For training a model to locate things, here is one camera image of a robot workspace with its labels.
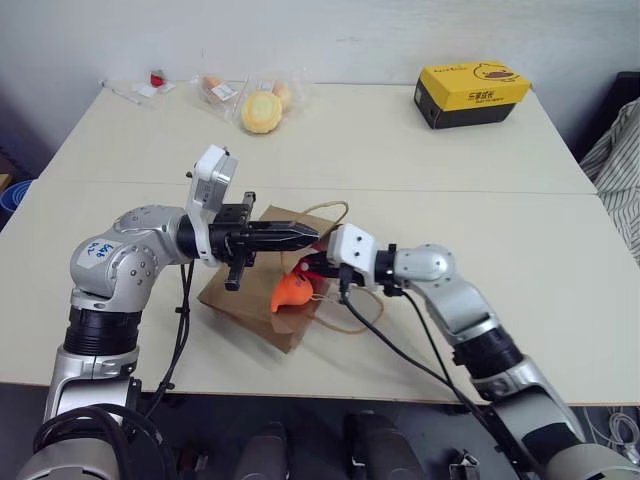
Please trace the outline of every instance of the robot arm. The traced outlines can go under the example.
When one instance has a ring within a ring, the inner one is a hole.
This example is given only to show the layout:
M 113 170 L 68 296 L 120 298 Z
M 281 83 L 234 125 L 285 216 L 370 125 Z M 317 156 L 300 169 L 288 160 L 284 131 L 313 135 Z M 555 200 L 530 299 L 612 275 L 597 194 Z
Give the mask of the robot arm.
M 571 409 L 520 352 L 480 292 L 459 275 L 449 250 L 431 244 L 379 250 L 370 234 L 346 224 L 332 232 L 326 253 L 312 257 L 301 261 L 302 271 L 337 276 L 348 266 L 355 270 L 354 281 L 371 290 L 382 285 L 393 296 L 410 289 L 424 299 L 453 347 L 454 362 L 467 368 L 480 396 L 491 402 L 491 433 L 520 470 L 547 480 L 640 478 L 640 469 L 622 456 L 583 443 Z
M 135 410 L 141 383 L 131 374 L 138 360 L 138 324 L 167 265 L 194 259 L 210 267 L 225 263 L 225 286 L 238 290 L 256 252 L 298 250 L 318 240 L 318 232 L 299 223 L 250 221 L 253 192 L 245 193 L 242 203 L 224 204 L 236 164 L 227 151 L 211 146 L 187 175 L 192 184 L 186 210 L 133 209 L 74 251 L 69 327 L 56 353 L 45 422 L 94 404 Z M 99 438 L 68 439 L 38 451 L 18 478 L 118 480 L 117 463 L 111 446 Z M 85 477 L 85 471 L 91 475 Z

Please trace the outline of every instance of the wire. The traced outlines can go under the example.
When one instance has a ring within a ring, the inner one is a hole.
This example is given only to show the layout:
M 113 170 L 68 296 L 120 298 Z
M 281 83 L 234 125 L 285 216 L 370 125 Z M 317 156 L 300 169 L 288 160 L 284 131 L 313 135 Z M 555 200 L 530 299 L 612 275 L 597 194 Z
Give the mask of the wire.
M 327 229 L 328 231 L 331 231 L 333 230 L 333 227 L 338 225 L 344 219 L 344 217 L 347 216 L 347 213 L 349 213 L 349 204 L 344 200 L 334 200 L 332 202 L 324 202 L 324 203 L 319 203 L 317 205 L 313 205 L 312 207 L 309 207 L 306 210 L 303 210 L 296 217 L 294 217 L 293 220 L 291 220 L 291 224 L 293 225 L 295 223 L 298 223 L 300 220 L 302 220 L 305 216 L 309 215 L 314 210 L 319 210 L 321 208 L 329 208 L 335 205 L 342 205 L 344 207 L 344 212 L 342 212 L 342 215 L 340 215 L 337 218 L 337 220 L 333 222 L 331 227 Z
M 36 453 L 47 445 L 54 443 L 63 435 L 62 429 L 64 427 L 80 418 L 89 418 L 95 421 L 98 427 L 105 433 L 106 440 L 113 448 L 118 463 L 120 479 L 134 480 L 135 477 L 131 469 L 131 458 L 124 433 L 111 415 L 95 406 L 75 408 L 68 412 L 61 413 L 42 424 L 33 440 L 33 452 Z
M 379 307 L 378 314 L 375 316 L 373 320 L 371 320 L 371 325 L 375 325 L 378 322 L 378 320 L 382 318 L 382 314 L 384 313 L 384 303 L 382 303 L 382 300 L 380 300 L 380 298 L 377 295 L 373 294 L 370 290 L 367 290 L 366 288 L 355 287 L 355 289 L 363 291 L 378 304 L 378 307 Z M 324 300 L 328 300 L 330 302 L 335 302 L 337 304 L 340 304 L 339 301 L 329 297 L 328 295 L 313 294 L 311 296 L 311 300 L 320 301 L 320 302 Z M 356 330 L 349 330 L 346 328 L 342 328 L 318 317 L 316 313 L 309 315 L 309 318 L 312 318 L 313 320 L 318 322 L 320 325 L 322 325 L 325 328 L 328 328 L 329 330 L 333 330 L 334 332 L 338 332 L 338 333 L 343 333 L 345 335 L 360 335 L 361 333 L 364 333 L 369 330 L 367 327 L 358 328 Z
M 599 444 L 596 435 L 607 442 L 607 446 L 609 448 L 613 446 L 624 447 L 627 445 L 635 445 L 640 441 L 640 428 L 638 424 L 626 413 L 620 411 L 616 412 L 614 410 L 609 410 L 611 414 L 609 416 L 609 431 L 611 435 L 605 435 L 593 424 L 591 421 L 591 417 L 589 416 L 589 411 L 587 407 L 582 407 L 582 411 L 584 413 L 585 420 L 587 421 L 587 425 L 589 426 L 591 436 L 593 437 L 594 443 Z M 622 438 L 621 426 L 624 425 L 631 432 L 631 440 L 625 442 Z
M 191 281 L 193 280 L 193 260 L 189 263 L 189 271 L 187 272 L 184 265 L 180 265 L 180 276 L 182 277 L 182 306 L 176 308 L 176 313 L 180 314 L 180 322 L 178 324 L 178 333 L 176 335 L 176 343 L 173 347 L 173 355 L 171 356 L 171 363 L 165 373 L 162 381 L 158 385 L 157 390 L 154 392 L 151 400 L 149 401 L 149 407 L 145 412 L 145 418 L 151 417 L 153 412 L 158 408 L 164 394 L 167 390 L 173 390 L 174 385 L 171 383 L 171 377 L 173 371 L 180 360 L 182 351 L 187 344 L 189 338 L 189 326 L 190 326 L 190 309 L 189 309 L 189 293 L 191 292 Z
M 631 432 L 631 440 L 625 442 L 622 438 L 622 426 L 627 427 Z M 626 413 L 623 413 L 622 410 L 619 412 L 613 413 L 609 417 L 609 430 L 611 431 L 611 442 L 615 445 L 630 447 L 634 446 L 640 440 L 640 428 L 638 428 L 638 424 Z
M 442 373 L 445 376 L 445 378 L 447 379 L 447 381 L 451 385 L 453 385 L 453 380 L 451 380 L 451 376 L 449 375 L 449 371 L 447 370 L 447 367 L 445 366 L 444 361 L 442 360 L 442 356 L 440 355 L 440 351 L 438 350 L 438 347 L 436 346 L 436 342 L 433 340 L 433 336 L 431 335 L 431 331 L 429 331 L 429 327 L 427 326 L 427 322 L 424 320 L 424 317 L 422 316 L 422 312 L 418 308 L 418 305 L 416 304 L 415 300 L 413 298 L 411 298 L 411 296 L 407 292 L 405 292 L 404 290 L 402 290 L 402 296 L 409 301 L 409 303 L 411 304 L 411 306 L 415 310 L 416 314 L 418 315 L 418 318 L 420 319 L 420 323 L 422 324 L 422 328 L 424 329 L 424 333 L 427 334 L 427 338 L 429 339 L 429 343 L 431 344 L 431 348 L 433 349 L 433 352 L 436 354 L 436 358 L 438 359 L 438 363 L 440 364 L 440 368 L 442 369 Z
M 125 408 L 121 405 L 112 403 L 99 403 L 93 406 L 96 408 L 101 408 L 102 410 L 105 410 L 109 413 L 113 413 L 114 415 L 121 416 L 130 424 L 142 431 L 147 439 L 151 441 L 153 446 L 156 448 L 158 455 L 160 456 L 162 471 L 164 472 L 165 478 L 167 480 L 178 480 L 178 470 L 176 468 L 175 458 L 173 457 L 171 448 L 169 447 L 167 442 L 164 441 L 164 438 L 158 430 L 158 427 L 156 427 L 153 422 L 151 422 L 151 420 L 147 419 L 144 415 L 136 412 L 135 410 Z
M 403 360 L 409 362 L 411 365 L 413 365 L 414 367 L 419 368 L 420 370 L 422 370 L 423 372 L 431 375 L 433 378 L 435 378 L 436 380 L 438 380 L 439 382 L 443 383 L 444 385 L 446 385 L 449 389 L 451 389 L 451 391 L 456 395 L 456 397 L 458 398 L 458 400 L 460 400 L 460 403 L 462 403 L 464 406 L 466 406 L 469 411 L 473 414 L 474 417 L 476 417 L 476 419 L 482 424 L 482 426 L 487 429 L 487 431 L 489 431 L 489 433 L 492 433 L 490 430 L 490 427 L 487 423 L 487 420 L 484 418 L 484 414 L 482 413 L 482 411 L 471 401 L 471 399 L 469 397 L 467 397 L 464 393 L 462 393 L 460 390 L 458 390 L 456 388 L 455 385 L 453 385 L 453 383 L 451 383 L 450 381 L 448 381 L 446 378 L 442 377 L 441 375 L 439 375 L 438 373 L 434 372 L 432 369 L 430 369 L 429 367 L 427 367 L 426 365 L 423 365 L 422 363 L 418 362 L 417 360 L 415 360 L 414 358 L 410 357 L 409 355 L 407 355 L 404 351 L 402 351 L 400 348 L 398 348 L 391 340 L 389 340 L 380 330 L 378 330 L 374 325 L 371 324 L 371 322 L 369 322 L 369 320 L 367 320 L 366 318 L 364 318 L 360 312 L 358 312 L 358 310 L 353 306 L 353 304 L 351 303 L 351 301 L 349 300 L 349 297 L 347 295 L 346 291 L 341 291 L 340 292 L 340 299 L 342 300 L 342 303 L 349 309 L 349 311 L 353 314 L 354 317 L 356 317 L 365 327 L 367 327 L 369 330 L 371 330 L 371 332 L 378 337 L 380 340 L 382 340 L 382 342 L 389 347 L 391 350 L 393 350 L 393 352 L 398 355 L 400 358 L 402 358 Z

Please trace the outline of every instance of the blue container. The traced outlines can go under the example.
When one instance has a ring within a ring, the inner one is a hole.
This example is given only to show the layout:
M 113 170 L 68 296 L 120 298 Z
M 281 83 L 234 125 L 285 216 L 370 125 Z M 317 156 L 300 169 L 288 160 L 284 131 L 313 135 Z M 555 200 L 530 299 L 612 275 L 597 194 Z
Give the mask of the blue container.
M 4 208 L 7 212 L 15 212 L 27 193 L 27 190 L 29 190 L 29 185 L 31 185 L 32 181 L 33 180 L 25 180 L 24 182 L 18 182 L 2 192 L 2 195 L 0 195 L 0 207 Z

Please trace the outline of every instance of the yellow box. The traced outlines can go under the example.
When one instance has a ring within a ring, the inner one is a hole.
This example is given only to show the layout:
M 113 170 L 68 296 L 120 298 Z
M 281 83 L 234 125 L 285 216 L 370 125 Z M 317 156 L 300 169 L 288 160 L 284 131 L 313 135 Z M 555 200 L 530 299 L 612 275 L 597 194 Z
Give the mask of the yellow box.
M 496 61 L 440 65 L 422 69 L 414 98 L 431 127 L 447 128 L 504 120 L 530 86 Z

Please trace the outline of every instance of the white cable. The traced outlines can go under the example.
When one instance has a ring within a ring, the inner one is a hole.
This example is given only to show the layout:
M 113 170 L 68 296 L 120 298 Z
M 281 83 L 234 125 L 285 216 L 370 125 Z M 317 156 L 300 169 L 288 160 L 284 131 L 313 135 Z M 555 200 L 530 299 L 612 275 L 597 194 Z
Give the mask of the white cable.
M 640 441 L 640 427 L 635 422 L 633 418 L 624 413 L 624 407 L 619 408 L 610 408 L 608 409 L 609 416 L 609 431 L 611 432 L 610 436 L 605 435 L 600 430 L 596 428 L 596 426 L 591 421 L 589 417 L 589 411 L 586 407 L 582 408 L 584 413 L 585 420 L 589 425 L 589 430 L 591 431 L 591 437 L 593 438 L 594 443 L 599 444 L 600 442 L 596 438 L 596 435 L 605 440 L 607 442 L 606 446 L 612 450 L 622 451 L 622 453 L 633 463 L 636 465 L 640 464 L 640 453 L 638 452 L 636 445 Z M 625 441 L 625 437 L 623 437 L 623 426 L 631 433 L 631 438 L 628 441 Z
M 622 425 L 631 432 L 630 441 L 625 442 L 622 438 Z M 616 412 L 609 417 L 609 430 L 611 430 L 611 441 L 616 445 L 635 445 L 640 440 L 638 424 L 629 415 L 622 412 Z

